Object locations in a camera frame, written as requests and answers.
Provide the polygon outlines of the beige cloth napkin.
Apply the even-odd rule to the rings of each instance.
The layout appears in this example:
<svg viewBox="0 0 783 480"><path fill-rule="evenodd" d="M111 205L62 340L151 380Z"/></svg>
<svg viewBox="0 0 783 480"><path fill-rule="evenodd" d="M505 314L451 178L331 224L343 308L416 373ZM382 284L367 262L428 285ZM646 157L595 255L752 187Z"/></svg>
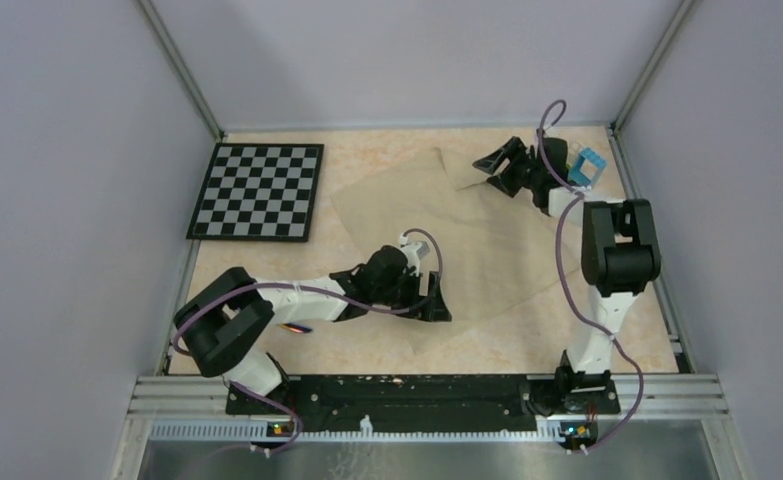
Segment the beige cloth napkin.
<svg viewBox="0 0 783 480"><path fill-rule="evenodd" d="M406 160L337 154L329 192L344 229L365 254L403 231L429 232L443 256L441 288L449 322L369 314L346 330L384 351L419 355L461 342L487 346L503 363L553 363L573 331L560 294L549 220L521 193L489 185L469 157L430 148Z"/></svg>

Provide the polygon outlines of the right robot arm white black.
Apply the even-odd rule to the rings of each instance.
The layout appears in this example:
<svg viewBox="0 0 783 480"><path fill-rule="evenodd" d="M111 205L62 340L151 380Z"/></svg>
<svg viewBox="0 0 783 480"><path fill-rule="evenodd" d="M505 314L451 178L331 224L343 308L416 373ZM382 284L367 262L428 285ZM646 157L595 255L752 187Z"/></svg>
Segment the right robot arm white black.
<svg viewBox="0 0 783 480"><path fill-rule="evenodd" d="M594 193L592 179L580 171L589 154L560 138L526 146L512 137L472 164L510 197L529 190L534 206L557 219L559 230L567 222L581 229L590 312L578 316L581 330L563 352L553 381L554 400L567 412L581 411L594 396L612 398L611 357L622 324L662 266L650 202Z"/></svg>

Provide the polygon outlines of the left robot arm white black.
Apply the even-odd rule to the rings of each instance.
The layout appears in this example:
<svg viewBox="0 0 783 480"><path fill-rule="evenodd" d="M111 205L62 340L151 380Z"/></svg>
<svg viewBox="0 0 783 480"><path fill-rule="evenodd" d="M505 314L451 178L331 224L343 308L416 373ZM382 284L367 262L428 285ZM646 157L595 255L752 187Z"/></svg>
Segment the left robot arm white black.
<svg viewBox="0 0 783 480"><path fill-rule="evenodd" d="M285 373L257 346L270 326L298 331L307 321L343 322L369 312L422 322L449 322L440 270L423 273L431 252L424 242L385 245L349 270L312 280L265 281L232 267L175 313L172 343L206 378L221 377L249 389L264 413L286 404Z"/></svg>

